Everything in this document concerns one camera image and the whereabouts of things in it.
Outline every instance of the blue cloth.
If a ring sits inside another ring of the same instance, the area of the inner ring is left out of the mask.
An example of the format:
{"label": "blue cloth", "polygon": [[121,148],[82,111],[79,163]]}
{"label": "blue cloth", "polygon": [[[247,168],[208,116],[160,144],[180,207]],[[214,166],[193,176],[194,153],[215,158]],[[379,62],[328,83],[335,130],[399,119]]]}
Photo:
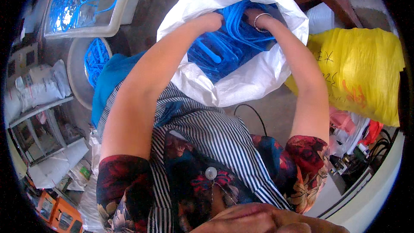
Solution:
{"label": "blue cloth", "polygon": [[98,122],[101,119],[104,111],[106,101],[115,87],[124,80],[131,72],[132,68],[141,59],[142,55],[147,51],[138,53],[132,57],[127,57],[122,54],[115,54],[105,64],[96,82],[95,94],[92,101],[92,124],[95,128],[98,127]]}

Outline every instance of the floral shirt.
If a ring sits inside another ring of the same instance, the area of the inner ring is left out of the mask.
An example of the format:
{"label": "floral shirt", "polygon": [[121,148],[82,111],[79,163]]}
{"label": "floral shirt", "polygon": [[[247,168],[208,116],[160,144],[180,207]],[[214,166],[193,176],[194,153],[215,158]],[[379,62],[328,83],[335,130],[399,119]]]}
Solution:
{"label": "floral shirt", "polygon": [[[278,190],[298,213],[314,204],[327,177],[328,145],[309,136],[293,136],[283,148],[272,137],[251,135]],[[220,187],[225,208],[260,202],[229,168],[204,156],[177,131],[165,135],[164,166],[173,210],[174,230],[189,232],[211,219],[212,186]],[[207,174],[214,168],[213,177]],[[145,159],[116,155],[99,165],[96,199],[108,232],[146,232],[153,203],[153,178]]]}

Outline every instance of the concrete floor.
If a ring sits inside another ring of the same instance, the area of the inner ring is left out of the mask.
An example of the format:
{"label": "concrete floor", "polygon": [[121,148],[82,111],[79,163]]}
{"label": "concrete floor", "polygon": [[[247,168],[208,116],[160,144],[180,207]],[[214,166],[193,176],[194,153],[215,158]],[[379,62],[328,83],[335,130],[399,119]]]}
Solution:
{"label": "concrete floor", "polygon": [[[155,43],[159,25],[177,1],[140,0],[138,2],[132,23],[130,25],[122,25],[120,28],[121,34],[124,34],[128,41],[132,55],[149,49]],[[370,7],[370,4],[373,4],[371,2],[375,2],[375,6]],[[385,8],[378,7],[381,4],[381,2],[378,3],[378,0],[352,0],[351,3],[355,8],[377,10],[374,14],[365,10],[357,12],[357,14],[361,14],[360,18],[364,20],[364,25],[367,27],[381,27],[384,21],[390,20]],[[394,25],[390,24],[387,30],[394,32]],[[71,41],[72,39],[47,40],[44,45],[44,58],[41,62],[53,64],[58,59],[63,59],[66,62]],[[262,99],[246,103],[253,106],[261,115],[268,136],[276,138],[284,146],[288,140],[293,122],[296,97],[283,85]],[[72,114],[69,115],[72,118],[71,122],[87,133],[89,131],[91,112],[84,108],[77,100],[64,104],[64,108]],[[230,106],[226,107],[225,111],[229,115],[233,115],[234,109],[235,106]],[[241,106],[237,110],[237,116],[240,116],[245,121],[252,134],[264,134],[261,122],[253,110],[246,106]],[[90,152],[86,154],[85,158],[91,158]]]}

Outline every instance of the orange machine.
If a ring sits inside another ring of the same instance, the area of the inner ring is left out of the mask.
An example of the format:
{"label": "orange machine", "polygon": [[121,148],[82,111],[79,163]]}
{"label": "orange machine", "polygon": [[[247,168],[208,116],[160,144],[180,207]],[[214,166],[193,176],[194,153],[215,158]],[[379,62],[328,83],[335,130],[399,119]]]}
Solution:
{"label": "orange machine", "polygon": [[53,199],[43,191],[36,212],[56,232],[82,232],[82,219],[79,212],[61,197]]}

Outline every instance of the yellow bag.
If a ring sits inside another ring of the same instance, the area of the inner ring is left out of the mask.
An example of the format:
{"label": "yellow bag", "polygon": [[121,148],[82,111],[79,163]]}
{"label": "yellow bag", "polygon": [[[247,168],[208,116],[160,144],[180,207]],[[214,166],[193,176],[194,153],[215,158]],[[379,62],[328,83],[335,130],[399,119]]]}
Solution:
{"label": "yellow bag", "polygon": [[[333,29],[309,35],[307,47],[328,86],[329,103],[398,127],[398,87],[405,67],[400,40],[382,29]],[[292,75],[285,84],[296,95]]]}

